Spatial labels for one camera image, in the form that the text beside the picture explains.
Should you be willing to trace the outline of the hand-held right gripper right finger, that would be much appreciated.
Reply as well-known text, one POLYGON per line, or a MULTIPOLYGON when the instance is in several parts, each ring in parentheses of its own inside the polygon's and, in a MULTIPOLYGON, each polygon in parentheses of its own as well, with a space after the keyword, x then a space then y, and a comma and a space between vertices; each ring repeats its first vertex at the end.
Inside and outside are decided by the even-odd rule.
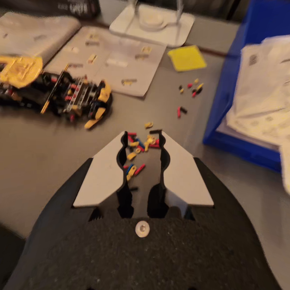
POLYGON ((214 201, 201 176, 192 154, 164 131, 159 133, 161 173, 160 181, 148 196, 147 215, 164 218, 175 207, 181 217, 194 206, 214 208, 214 201))

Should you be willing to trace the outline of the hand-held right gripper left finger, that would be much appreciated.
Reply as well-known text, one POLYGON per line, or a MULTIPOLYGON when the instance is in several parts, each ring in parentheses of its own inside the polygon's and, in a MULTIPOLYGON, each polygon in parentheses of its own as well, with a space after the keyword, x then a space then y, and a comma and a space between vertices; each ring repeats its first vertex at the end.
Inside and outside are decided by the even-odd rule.
POLYGON ((100 212, 116 208, 121 218, 132 218, 132 193, 124 165, 127 161, 128 133, 119 133, 92 158, 74 208, 96 207, 100 212))

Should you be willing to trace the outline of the red yellow blue brick pieces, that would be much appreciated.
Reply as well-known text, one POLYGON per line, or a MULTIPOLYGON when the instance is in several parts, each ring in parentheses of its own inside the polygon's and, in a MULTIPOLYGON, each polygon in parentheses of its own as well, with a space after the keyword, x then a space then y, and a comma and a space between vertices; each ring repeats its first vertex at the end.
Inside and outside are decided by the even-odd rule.
POLYGON ((123 169, 131 191, 136 192, 158 183, 161 147, 160 127, 146 121, 139 129, 127 130, 127 147, 123 169))

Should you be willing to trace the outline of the yellow black brick car model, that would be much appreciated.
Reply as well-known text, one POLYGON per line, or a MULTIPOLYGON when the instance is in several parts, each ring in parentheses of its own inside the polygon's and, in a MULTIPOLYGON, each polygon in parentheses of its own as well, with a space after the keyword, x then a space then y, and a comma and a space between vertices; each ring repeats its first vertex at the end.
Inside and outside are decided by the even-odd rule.
POLYGON ((91 130, 111 109, 110 85, 98 85, 86 75, 74 78, 68 64, 59 74, 43 69, 41 57, 1 55, 1 107, 28 108, 40 114, 51 112, 74 123, 84 119, 91 130))

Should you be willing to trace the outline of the instruction booklet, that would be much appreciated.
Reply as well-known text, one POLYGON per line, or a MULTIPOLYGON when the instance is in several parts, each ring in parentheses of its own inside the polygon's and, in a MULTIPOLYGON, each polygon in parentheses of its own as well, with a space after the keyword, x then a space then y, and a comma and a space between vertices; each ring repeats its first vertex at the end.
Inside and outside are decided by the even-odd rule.
POLYGON ((34 17, 7 12, 0 18, 1 55, 41 57, 44 70, 106 80, 113 92, 143 98, 166 46, 83 26, 68 16, 34 17))

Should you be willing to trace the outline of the tiny red yellow brick pins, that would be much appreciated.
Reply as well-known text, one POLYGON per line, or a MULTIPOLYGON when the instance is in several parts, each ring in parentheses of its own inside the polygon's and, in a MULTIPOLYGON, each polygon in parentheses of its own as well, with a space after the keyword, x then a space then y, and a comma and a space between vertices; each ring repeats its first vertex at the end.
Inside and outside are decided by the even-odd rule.
MULTIPOLYGON (((186 86, 179 86, 179 94, 183 95, 189 93, 192 98, 197 97, 203 90, 204 83, 200 81, 199 78, 196 78, 193 82, 188 82, 186 86)), ((177 118, 181 118, 182 114, 187 114, 188 110, 184 106, 179 106, 177 108, 177 118)))

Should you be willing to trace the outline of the blue storage bin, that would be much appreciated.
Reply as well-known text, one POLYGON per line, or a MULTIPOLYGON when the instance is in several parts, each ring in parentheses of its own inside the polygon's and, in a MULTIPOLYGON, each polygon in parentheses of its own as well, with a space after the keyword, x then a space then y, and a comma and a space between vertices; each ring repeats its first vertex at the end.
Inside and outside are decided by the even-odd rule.
POLYGON ((281 173, 278 152, 218 132, 217 128, 233 103, 242 48, 267 37, 289 34, 289 12, 289 1, 250 1, 224 61, 203 138, 205 145, 278 173, 281 173))

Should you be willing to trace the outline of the crumpled white paper bags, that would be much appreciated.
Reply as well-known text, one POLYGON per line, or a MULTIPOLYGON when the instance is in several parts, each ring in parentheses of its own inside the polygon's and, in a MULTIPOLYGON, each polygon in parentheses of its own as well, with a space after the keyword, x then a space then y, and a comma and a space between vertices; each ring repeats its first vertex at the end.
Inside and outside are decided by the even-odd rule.
POLYGON ((290 36, 265 38, 241 50, 231 129, 278 147, 283 186, 290 194, 290 36))

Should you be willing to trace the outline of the yellow sticky note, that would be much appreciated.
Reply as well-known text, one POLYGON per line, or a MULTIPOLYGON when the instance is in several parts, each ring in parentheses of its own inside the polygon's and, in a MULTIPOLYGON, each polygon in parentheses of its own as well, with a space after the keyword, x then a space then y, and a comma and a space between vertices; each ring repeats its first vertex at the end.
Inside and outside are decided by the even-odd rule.
POLYGON ((186 72, 207 67, 207 63, 196 45, 172 49, 167 55, 177 72, 186 72))

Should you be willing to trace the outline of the white stand round base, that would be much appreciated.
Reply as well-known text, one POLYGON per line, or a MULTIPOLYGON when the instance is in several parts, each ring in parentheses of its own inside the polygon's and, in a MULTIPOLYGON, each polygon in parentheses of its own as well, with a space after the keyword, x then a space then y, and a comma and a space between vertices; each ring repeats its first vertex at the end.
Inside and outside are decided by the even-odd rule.
POLYGON ((138 20, 140 27, 145 31, 151 32, 161 31, 170 26, 178 26, 184 7, 183 1, 177 0, 176 20, 174 22, 166 22, 161 14, 158 13, 140 14, 140 3, 138 0, 130 0, 129 4, 133 8, 134 18, 138 20))

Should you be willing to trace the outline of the black toy car box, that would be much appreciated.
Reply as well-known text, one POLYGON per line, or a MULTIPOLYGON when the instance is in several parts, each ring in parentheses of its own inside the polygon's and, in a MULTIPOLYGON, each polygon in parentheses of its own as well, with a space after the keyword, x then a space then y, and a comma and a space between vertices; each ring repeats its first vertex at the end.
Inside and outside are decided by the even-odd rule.
POLYGON ((0 6, 17 13, 78 19, 93 19, 101 12, 99 1, 94 0, 1 0, 0 6))

